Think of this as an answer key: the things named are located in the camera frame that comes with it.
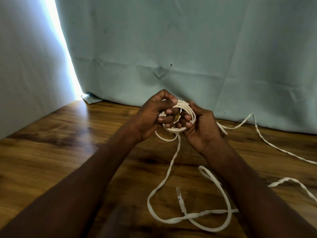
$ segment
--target bright light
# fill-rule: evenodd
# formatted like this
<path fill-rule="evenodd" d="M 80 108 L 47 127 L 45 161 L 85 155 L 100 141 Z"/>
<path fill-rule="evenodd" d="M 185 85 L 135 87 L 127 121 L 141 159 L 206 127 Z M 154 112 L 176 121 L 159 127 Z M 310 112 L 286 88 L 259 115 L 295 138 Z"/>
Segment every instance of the bright light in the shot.
<path fill-rule="evenodd" d="M 65 51 L 67 63 L 68 63 L 69 75 L 70 75 L 72 83 L 73 83 L 73 88 L 74 88 L 74 91 L 76 94 L 76 98 L 81 99 L 81 96 L 85 97 L 87 95 L 82 92 L 81 87 L 78 83 L 78 79 L 77 79 L 77 76 L 76 76 L 76 73 L 74 70 L 74 66 L 73 66 L 72 60 L 70 58 L 69 51 L 67 49 L 66 40 L 65 40 L 65 37 L 63 35 L 63 31 L 61 29 L 61 23 L 59 21 L 55 0 L 43 0 L 43 1 L 44 1 L 46 8 L 47 8 L 49 16 L 51 18 L 53 27 L 56 31 L 56 35 L 61 43 L 61 46 L 63 47 L 63 49 Z"/>

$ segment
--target wood grain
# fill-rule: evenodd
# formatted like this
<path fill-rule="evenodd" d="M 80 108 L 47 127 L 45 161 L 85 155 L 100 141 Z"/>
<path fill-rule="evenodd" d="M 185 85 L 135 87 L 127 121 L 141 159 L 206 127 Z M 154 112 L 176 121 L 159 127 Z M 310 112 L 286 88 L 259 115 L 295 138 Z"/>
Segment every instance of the wood grain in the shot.
<path fill-rule="evenodd" d="M 78 168 L 138 108 L 110 102 L 87 105 L 75 101 L 0 141 L 0 227 L 16 216 L 35 198 Z M 219 120 L 233 126 L 233 122 Z M 317 136 L 260 128 L 276 146 L 303 158 L 317 161 Z M 171 176 L 152 198 L 155 212 L 163 219 L 181 216 L 176 187 L 181 186 L 188 212 L 225 209 L 221 193 L 202 177 L 199 165 L 206 161 L 194 151 L 183 135 L 181 149 Z M 251 125 L 228 132 L 228 142 L 267 183 L 283 177 L 301 181 L 317 196 L 317 166 L 305 163 L 265 144 Z M 227 229 L 216 234 L 199 230 L 188 221 L 175 225 L 157 222 L 148 212 L 149 193 L 164 179 L 177 141 L 164 142 L 156 136 L 138 144 L 112 179 L 103 206 L 89 231 L 96 237 L 110 211 L 118 204 L 134 206 L 133 237 L 150 237 L 156 232 L 167 237 L 245 237 L 233 216 Z M 299 185 L 288 182 L 273 190 L 305 219 L 317 227 L 317 204 Z M 226 216 L 197 219 L 208 227 L 221 225 Z"/>

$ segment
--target forearm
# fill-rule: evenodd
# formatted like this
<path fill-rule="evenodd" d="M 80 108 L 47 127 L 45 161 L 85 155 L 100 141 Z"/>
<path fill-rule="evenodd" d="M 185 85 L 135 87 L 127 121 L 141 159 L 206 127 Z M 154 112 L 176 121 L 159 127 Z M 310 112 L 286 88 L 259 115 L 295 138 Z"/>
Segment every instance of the forearm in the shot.
<path fill-rule="evenodd" d="M 36 199 L 1 232 L 3 237 L 79 237 L 117 168 L 137 143 L 128 125 L 80 168 Z"/>
<path fill-rule="evenodd" d="M 217 139 L 203 156 L 225 180 L 256 237 L 316 237 L 316 229 L 268 188 L 225 140 Z"/>

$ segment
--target cable connector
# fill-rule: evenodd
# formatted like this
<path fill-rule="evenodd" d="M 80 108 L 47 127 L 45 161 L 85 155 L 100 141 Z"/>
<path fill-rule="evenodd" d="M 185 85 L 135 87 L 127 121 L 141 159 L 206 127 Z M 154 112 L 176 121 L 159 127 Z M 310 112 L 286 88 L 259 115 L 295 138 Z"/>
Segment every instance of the cable connector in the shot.
<path fill-rule="evenodd" d="M 182 193 L 180 192 L 180 187 L 179 186 L 176 188 L 176 192 L 177 192 L 177 199 L 178 199 L 178 202 L 179 202 L 180 209 L 182 210 L 183 213 L 185 213 L 186 212 L 186 208 L 185 208 L 184 200 L 182 198 Z"/>

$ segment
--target dark skin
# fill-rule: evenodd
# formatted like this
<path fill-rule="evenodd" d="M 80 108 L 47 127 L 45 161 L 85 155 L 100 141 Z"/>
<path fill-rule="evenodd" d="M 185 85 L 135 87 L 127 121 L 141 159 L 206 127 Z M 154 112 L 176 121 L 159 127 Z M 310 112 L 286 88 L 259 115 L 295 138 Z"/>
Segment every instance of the dark skin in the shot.
<path fill-rule="evenodd" d="M 177 99 L 166 90 L 152 96 L 80 168 L 9 222 L 0 232 L 0 237 L 80 237 L 107 185 L 129 152 L 163 123 L 167 127 L 173 125 L 178 113 L 178 108 L 172 108 L 176 102 Z M 188 128 L 184 135 L 225 180 L 226 188 L 233 194 L 232 199 L 252 233 L 256 237 L 317 237 L 316 229 L 268 188 L 221 137 L 213 113 L 193 102 L 190 106 L 197 115 L 196 123 L 189 123 L 190 116 L 182 112 L 175 126 Z M 158 117 L 164 110 L 168 116 Z M 109 233 L 109 227 L 109 224 L 105 226 L 103 236 L 115 237 Z"/>

